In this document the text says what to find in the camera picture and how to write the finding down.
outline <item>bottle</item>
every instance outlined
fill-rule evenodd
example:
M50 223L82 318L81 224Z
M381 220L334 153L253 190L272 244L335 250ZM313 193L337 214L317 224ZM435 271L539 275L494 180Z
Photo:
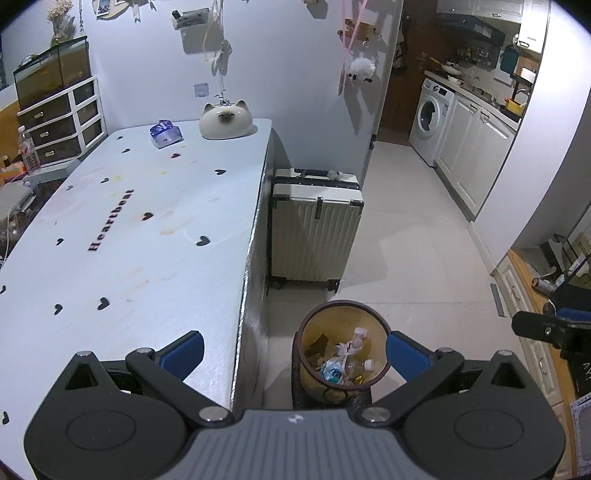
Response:
M369 358L362 362L355 358L354 355L348 356L345 362L345 377L353 383L363 383L363 379L369 372L373 372L375 368L374 361Z
M41 161L37 155L37 149L33 143L31 134L25 130L24 126L18 127L18 148L22 154L22 162L27 169L27 173L35 173L41 170Z

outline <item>floor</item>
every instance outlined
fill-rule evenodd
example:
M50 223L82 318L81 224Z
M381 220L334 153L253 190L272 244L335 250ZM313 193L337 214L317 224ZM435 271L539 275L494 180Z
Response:
M499 317L468 222L437 174L412 147L376 142L363 187L365 208L339 292L300 285L270 290L267 408L291 408L291 343L304 316L331 299L370 305L400 330L435 350L450 346L470 359L499 349L525 364L509 316ZM372 387L374 401L404 380L393 370Z

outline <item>plastic bottle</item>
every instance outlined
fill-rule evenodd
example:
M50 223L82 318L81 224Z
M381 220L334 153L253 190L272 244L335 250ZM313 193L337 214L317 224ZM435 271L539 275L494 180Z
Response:
M39 160L33 138L25 130L24 126L18 127L18 148L21 151L22 162L27 169L27 173L31 174L41 170L41 160Z

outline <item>cabinet handle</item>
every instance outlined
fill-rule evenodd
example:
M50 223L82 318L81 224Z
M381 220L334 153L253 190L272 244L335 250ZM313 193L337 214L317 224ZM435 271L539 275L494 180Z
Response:
M517 293L515 293L515 287L513 285L511 286L511 291L513 292L513 296L515 297L515 299L517 301L521 301L521 297L517 295Z
M542 372L542 375L548 375L548 372L546 370L544 370L544 364L542 363L541 357L540 357L540 360L538 360L538 364L540 365L540 372Z

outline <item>kitchen cabinet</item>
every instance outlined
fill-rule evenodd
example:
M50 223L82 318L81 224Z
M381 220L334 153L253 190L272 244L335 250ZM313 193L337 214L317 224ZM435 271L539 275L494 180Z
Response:
M541 54L548 23L548 0L525 0L517 45L533 53Z
M513 23L521 23L523 0L478 0L473 15L484 18L496 18Z
M472 15L475 0L438 0L438 14Z
M436 162L474 215L491 190L514 136L486 110L456 96Z

